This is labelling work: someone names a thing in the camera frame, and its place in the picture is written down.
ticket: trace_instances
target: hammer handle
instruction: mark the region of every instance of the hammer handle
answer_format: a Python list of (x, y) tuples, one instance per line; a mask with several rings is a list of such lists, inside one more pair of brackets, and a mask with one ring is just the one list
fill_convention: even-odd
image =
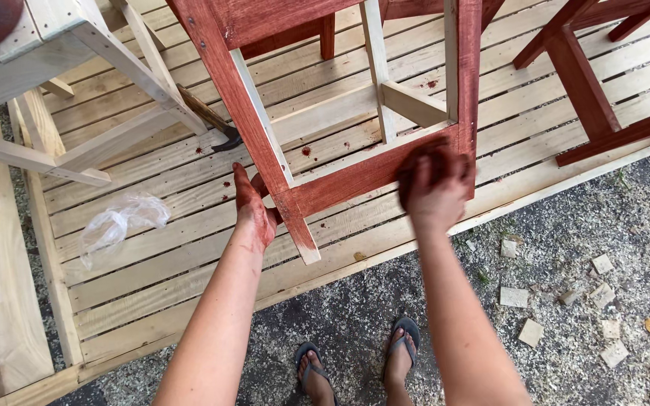
[(190, 107), (196, 115), (199, 115), (208, 123), (212, 124), (218, 130), (225, 132), (225, 128), (229, 127), (225, 120), (222, 119), (212, 108), (207, 107), (200, 99), (190, 93), (184, 86), (177, 83), (177, 88), (180, 90), (182, 98), (185, 100), (187, 107)]

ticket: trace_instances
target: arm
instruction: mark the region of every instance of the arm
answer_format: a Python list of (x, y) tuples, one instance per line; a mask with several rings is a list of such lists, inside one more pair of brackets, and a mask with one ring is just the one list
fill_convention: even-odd
[(264, 182), (252, 184), (239, 163), (235, 171), (237, 223), (172, 361), (153, 405), (235, 404), (245, 362), (255, 294), (265, 248), (282, 221), (266, 209)]
[(430, 158), (418, 159), (408, 214), (420, 250), (433, 350), (448, 404), (531, 404), (456, 258), (448, 230), (463, 216), (475, 168), (467, 157), (437, 148), (443, 173), (432, 182)]

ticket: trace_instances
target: hammer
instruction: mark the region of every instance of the hammer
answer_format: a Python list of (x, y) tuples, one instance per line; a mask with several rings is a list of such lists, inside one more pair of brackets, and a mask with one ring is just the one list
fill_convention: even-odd
[(227, 125), (222, 117), (185, 89), (183, 85), (177, 83), (177, 88), (180, 90), (180, 94), (185, 100), (187, 107), (190, 107), (196, 115), (199, 115), (203, 120), (212, 124), (216, 129), (222, 131), (222, 134), (227, 136), (228, 141), (226, 143), (221, 145), (212, 145), (212, 150), (214, 152), (229, 151), (242, 143), (240, 132), (237, 131), (235, 127)]

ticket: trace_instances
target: plastic bag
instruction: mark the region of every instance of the plastic bag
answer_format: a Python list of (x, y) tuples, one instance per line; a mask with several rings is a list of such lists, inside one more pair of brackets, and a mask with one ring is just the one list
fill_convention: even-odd
[(91, 271), (95, 265), (106, 262), (118, 253), (128, 228), (162, 228), (170, 216), (170, 209), (161, 198), (144, 192), (125, 194), (92, 218), (82, 231), (79, 258)]

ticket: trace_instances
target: wood chip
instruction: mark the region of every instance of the wood chip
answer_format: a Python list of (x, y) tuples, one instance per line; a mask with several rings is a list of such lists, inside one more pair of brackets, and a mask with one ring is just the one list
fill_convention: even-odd
[(501, 305), (528, 308), (528, 291), (501, 286)]
[(607, 304), (611, 303), (611, 300), (616, 299), (616, 294), (608, 283), (604, 282), (595, 291), (591, 292), (589, 297), (596, 303), (599, 309), (603, 309)]
[(501, 256), (507, 258), (515, 258), (518, 253), (516, 252), (516, 247), (518, 243), (511, 240), (506, 240), (505, 238), (501, 240)]
[(610, 270), (613, 270), (613, 264), (611, 264), (611, 261), (609, 260), (608, 255), (606, 254), (593, 258), (591, 262), (593, 263), (594, 267), (596, 268), (596, 271), (598, 271), (599, 274), (604, 274)]
[(601, 358), (603, 358), (603, 361), (606, 361), (606, 365), (609, 368), (616, 368), (616, 365), (626, 359), (627, 356), (628, 350), (620, 339), (601, 351)]
[(526, 319), (526, 323), (521, 329), (521, 333), (518, 335), (518, 339), (526, 344), (530, 345), (533, 348), (536, 348), (538, 341), (543, 337), (543, 326), (531, 320), (530, 318)]
[(644, 320), (644, 327), (647, 332), (650, 332), (650, 317), (646, 317)]
[(604, 338), (621, 338), (621, 320), (601, 320)]
[(558, 296), (558, 300), (566, 306), (570, 306), (576, 299), (579, 298), (579, 293), (571, 289), (563, 295)]

